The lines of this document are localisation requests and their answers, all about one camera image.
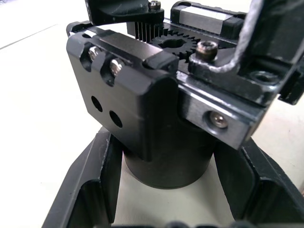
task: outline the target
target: gear teeth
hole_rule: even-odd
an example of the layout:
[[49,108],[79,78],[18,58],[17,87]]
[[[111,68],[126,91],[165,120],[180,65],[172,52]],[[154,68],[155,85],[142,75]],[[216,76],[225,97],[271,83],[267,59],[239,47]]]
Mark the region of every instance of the gear teeth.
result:
[[[165,51],[168,51],[178,56],[179,59],[183,59],[186,63],[188,63],[189,57],[195,52],[197,43],[200,41],[200,39],[196,39],[195,37],[190,37],[190,35],[184,33],[178,33],[177,31],[168,30],[167,28],[161,28],[160,30],[158,32],[159,36],[156,37],[155,39],[152,39],[150,41],[150,44],[162,48]],[[177,41],[181,39],[184,42],[180,46],[177,43],[172,43],[171,45],[169,45],[169,43],[165,43],[165,41],[168,40]]]
[[141,22],[134,22],[134,30],[135,38],[147,43],[166,32],[162,24],[147,24]]
[[164,34],[165,36],[168,35],[168,29],[167,29],[167,28],[165,28],[165,29],[163,30],[163,34]]

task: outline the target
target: white table surface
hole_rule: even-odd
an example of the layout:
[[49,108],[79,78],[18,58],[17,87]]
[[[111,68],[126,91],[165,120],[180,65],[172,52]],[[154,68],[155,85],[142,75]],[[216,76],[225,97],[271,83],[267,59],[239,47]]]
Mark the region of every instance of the white table surface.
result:
[[[173,2],[163,3],[166,15]],[[39,21],[45,20],[45,26],[28,24],[31,32],[22,36],[13,26],[7,27],[10,39],[0,40],[0,227],[4,228],[41,227],[68,168],[100,128],[86,112],[66,53],[66,25],[86,20],[85,5],[67,0],[60,11],[54,5],[41,6],[46,18],[40,13]],[[211,6],[246,11],[248,2],[215,0]],[[121,26],[108,28],[126,31]],[[304,187],[303,110],[303,99],[296,106],[274,101],[254,135],[299,189]],[[115,223],[160,227],[172,220],[190,226],[233,221],[214,159],[198,181],[177,190],[145,186],[123,163]]]

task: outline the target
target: black metal bracket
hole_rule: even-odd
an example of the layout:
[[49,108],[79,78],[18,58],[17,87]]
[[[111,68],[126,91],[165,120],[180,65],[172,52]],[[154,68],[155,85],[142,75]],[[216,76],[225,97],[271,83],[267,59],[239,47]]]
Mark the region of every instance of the black metal bracket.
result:
[[162,23],[164,10],[149,10],[148,0],[85,0],[93,25],[123,22]]
[[295,104],[303,93],[298,86],[302,80],[297,69],[304,54],[304,3],[298,2],[293,7],[294,3],[292,0],[261,1],[248,46],[233,68],[211,70],[232,60],[236,62],[234,53],[237,51],[229,56],[226,50],[219,50],[217,59],[210,63],[192,55],[189,71],[207,83],[264,107],[269,106],[280,92],[282,100]]
[[[177,113],[177,57],[123,34],[94,29],[97,35],[78,32],[66,46],[88,112],[128,148],[128,167],[144,183],[177,188],[197,180],[216,139]],[[94,60],[90,47],[100,50]],[[117,57],[125,66],[114,77],[109,62]]]
[[202,10],[210,10],[210,11],[215,11],[215,12],[219,12],[219,13],[233,15],[233,17],[223,21],[223,27],[222,27],[222,30],[221,30],[221,33],[219,34],[219,36],[221,38],[226,38],[231,41],[238,39],[238,35],[239,35],[240,30],[242,29],[246,13],[232,12],[229,10],[224,10],[219,7],[204,6],[204,5],[201,5],[196,2],[182,0],[182,1],[176,2],[172,6],[171,15],[170,15],[171,22],[175,23],[175,24],[180,24],[181,11],[188,7],[193,7],[193,8],[202,9]]
[[[115,218],[123,150],[124,146],[102,128],[72,164],[42,227],[110,227]],[[304,223],[301,193],[253,140],[240,151],[219,143],[214,155],[235,220],[249,221],[257,228],[292,228]],[[255,228],[247,222],[231,227]]]
[[304,92],[304,57],[298,63],[297,69],[291,75],[280,91],[280,101],[295,105],[300,100]]

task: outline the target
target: anodized black metal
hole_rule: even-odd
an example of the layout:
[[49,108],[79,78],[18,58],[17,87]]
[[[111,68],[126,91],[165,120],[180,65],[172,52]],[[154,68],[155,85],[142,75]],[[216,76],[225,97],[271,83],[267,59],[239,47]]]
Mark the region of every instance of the anodized black metal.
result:
[[[190,28],[190,27],[186,27],[186,26],[183,26],[183,25],[177,25],[177,24],[172,24],[171,22],[169,22],[168,20],[164,20],[164,23],[163,23],[163,28],[162,28],[162,32],[163,32],[163,36],[165,37],[166,35],[170,35],[170,37],[172,38],[172,34],[174,34],[174,37],[176,38],[176,40],[179,39],[179,37],[181,37],[182,35],[183,36],[188,36],[189,38],[193,38],[195,41],[200,41],[200,40],[212,40],[212,41],[215,41],[219,44],[219,53],[220,53],[220,57],[217,58],[217,61],[219,62],[219,64],[225,64],[226,62],[229,61],[229,58],[234,54],[234,51],[235,51],[235,46],[236,46],[236,41],[231,41],[231,40],[227,40],[227,39],[224,39],[224,38],[220,38],[219,36],[217,37],[213,37],[210,33],[205,33],[203,31],[199,31],[197,29],[193,29],[193,28]],[[178,48],[170,48],[169,51],[170,52],[173,52],[173,51],[176,51],[176,52],[179,52],[180,50],[182,50],[183,47],[178,47]],[[186,59],[186,61],[184,60],[180,60],[179,61],[179,71],[181,72],[184,72],[186,73],[187,75],[189,75],[188,78],[194,78],[192,77],[192,75],[189,73],[188,71],[188,59]],[[236,89],[236,90],[242,90],[242,91],[246,91],[247,90],[247,87],[251,87],[251,82],[249,82],[247,84],[247,86],[236,86],[238,85],[237,83],[230,83],[230,81],[226,80],[227,77],[223,77],[221,80],[223,80],[225,83],[228,84],[228,86],[230,86],[232,89]],[[242,101],[243,105],[242,105],[242,108],[238,108],[238,110],[240,111],[240,113],[243,113],[244,111],[249,113],[249,115],[253,115],[252,113],[252,110],[253,109],[257,109],[257,107],[260,109],[260,114],[259,115],[255,115],[255,117],[257,117],[256,119],[252,119],[251,123],[254,123],[255,126],[258,125],[258,123],[260,122],[261,118],[263,117],[263,112],[264,112],[264,107],[260,106],[260,105],[256,105],[254,104],[253,102],[248,102],[248,100],[244,99],[244,98],[241,98],[241,97],[237,97],[236,95],[232,94],[232,93],[227,93],[226,91],[223,91],[221,90],[220,88],[216,87],[216,85],[210,85],[210,83],[206,83],[202,80],[197,80],[197,79],[193,79],[193,81],[195,81],[195,83],[192,83],[192,85],[194,87],[196,87],[198,90],[206,90],[206,87],[207,88],[211,88],[212,90],[217,90],[217,91],[220,91],[220,93],[225,93],[225,94],[229,94],[231,95],[231,97],[233,97],[232,100],[236,100],[237,102],[239,101]],[[189,99],[190,96],[186,96],[187,99],[183,99],[183,97],[181,96],[180,99],[179,99],[179,105],[182,108],[182,112],[180,113],[180,115],[183,117],[183,118],[186,118],[187,120],[189,120],[190,122],[196,124],[197,126],[203,128],[204,130],[209,131],[209,127],[204,127],[203,126],[203,123],[201,123],[201,121],[203,121],[202,118],[200,118],[200,113],[204,113],[205,111],[208,111],[207,110],[202,110],[202,109],[199,109],[197,108],[195,111],[192,111],[189,112],[189,109],[187,107],[190,107],[189,104],[193,103],[193,102],[189,102]],[[196,105],[192,105],[193,106],[197,106],[197,107],[202,107],[203,102],[201,101],[197,101],[197,104]],[[230,109],[232,106],[231,106],[231,100],[230,102],[227,102],[227,99],[223,99],[223,105],[225,106],[225,109],[228,110]],[[191,113],[198,113],[197,114],[197,118],[193,118],[193,117],[190,117]],[[233,143],[235,143],[236,141],[232,141],[232,140],[227,140],[227,138],[220,138],[221,136],[218,134],[216,135],[215,137],[218,137],[219,139],[221,140],[225,140],[226,143],[229,143],[230,146],[233,146],[234,148],[240,146],[239,145],[236,145]],[[248,135],[241,135],[240,137],[238,137],[239,139],[247,139],[249,136]]]
[[123,145],[105,128],[71,165],[43,228],[110,227],[116,212]]
[[179,24],[181,10],[187,7],[196,7],[199,9],[211,10],[215,12],[233,15],[233,17],[223,21],[223,27],[220,36],[222,38],[227,38],[231,40],[238,39],[238,35],[243,27],[244,18],[246,16],[245,13],[224,10],[219,7],[204,6],[199,3],[191,2],[191,1],[178,1],[171,8],[171,16],[170,16],[171,22],[175,24]]
[[246,16],[246,14],[243,12],[233,12],[233,11],[222,9],[220,7],[204,6],[204,5],[201,5],[196,2],[182,0],[182,1],[176,2],[171,8],[170,19],[173,23],[179,23],[179,21],[180,21],[180,13],[177,12],[175,9],[177,6],[185,6],[185,7],[193,6],[193,7],[197,7],[197,8],[201,8],[201,9],[231,14],[231,15],[235,16],[236,18],[241,18],[241,19],[245,19],[245,16]]
[[304,57],[298,64],[297,70],[291,75],[280,91],[280,101],[295,105],[304,92]]
[[189,59],[189,56],[195,52],[197,41],[185,34],[168,34],[156,37],[150,44],[178,56],[179,59]]
[[149,10],[148,0],[85,0],[90,22],[107,25],[123,22],[162,23],[164,10]]
[[240,151],[219,143],[214,156],[235,219],[254,224],[304,223],[303,196],[252,139]]
[[[303,56],[303,11],[302,1],[296,4],[292,0],[263,1],[253,36],[239,65],[225,73],[214,73],[197,59],[195,63],[190,61],[189,71],[195,77],[223,90],[262,106],[269,106],[294,74],[297,63]],[[219,52],[212,65],[222,66],[221,59]],[[269,85],[267,79],[265,82],[254,80],[250,75],[257,71],[274,75],[278,81]]]
[[88,20],[83,21],[83,22],[78,22],[78,21],[72,22],[67,25],[66,34],[69,37],[71,32],[77,33],[77,32],[83,31],[85,29],[89,29],[92,26],[93,25]]
[[[93,38],[83,35],[76,33],[67,42],[82,96],[88,112],[131,151],[125,151],[130,170],[142,182],[159,188],[196,181],[208,166],[215,138],[177,114],[178,59],[110,30]],[[103,50],[93,62],[86,60],[91,46]],[[126,66],[109,79],[109,61],[115,57]],[[111,112],[119,117],[121,128],[111,119]]]
[[134,36],[136,39],[148,43],[155,37],[163,34],[162,23],[127,22],[127,31],[128,34]]
[[[215,34],[210,34],[208,32],[195,29],[195,28],[190,28],[188,26],[184,25],[179,25],[179,24],[174,24],[170,22],[169,20],[165,19],[164,23],[158,26],[153,27],[153,31],[155,30],[156,32],[153,33],[153,36],[150,36],[150,29],[149,25],[147,25],[147,29],[142,29],[141,31],[137,30],[137,26],[134,26],[134,23],[130,22],[127,23],[127,28],[128,28],[128,34],[135,36],[136,39],[143,40],[144,37],[146,36],[145,34],[148,34],[147,36],[147,42],[150,41],[150,39],[153,39],[158,36],[167,36],[167,35],[184,35],[188,36],[189,38],[193,38],[196,42],[199,42],[200,40],[211,40],[215,41],[218,43],[219,49],[226,49],[226,48],[235,48],[237,45],[237,40],[231,40],[231,39],[226,39],[220,36],[217,36]],[[184,73],[189,74],[188,71],[188,55],[186,55],[186,61],[185,60],[180,60],[179,61],[179,66],[178,70],[182,71]]]

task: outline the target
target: bolt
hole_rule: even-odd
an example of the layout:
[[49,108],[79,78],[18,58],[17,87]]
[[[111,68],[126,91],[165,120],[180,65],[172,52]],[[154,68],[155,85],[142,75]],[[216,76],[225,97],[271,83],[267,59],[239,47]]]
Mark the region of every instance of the bolt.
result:
[[201,41],[196,48],[196,57],[205,61],[212,61],[218,54],[218,48],[218,44],[214,41]]
[[148,3],[148,6],[150,10],[160,10],[162,5],[160,1],[153,0]]
[[209,114],[210,121],[213,125],[218,128],[226,128],[228,127],[227,120],[217,112],[210,112]]
[[110,70],[114,77],[118,75],[118,73],[122,70],[124,66],[124,62],[119,58],[114,58],[110,62]]
[[89,56],[91,58],[92,61],[94,61],[94,59],[96,58],[96,56],[101,53],[101,50],[96,47],[96,46],[93,46],[93,47],[90,47],[89,49]]

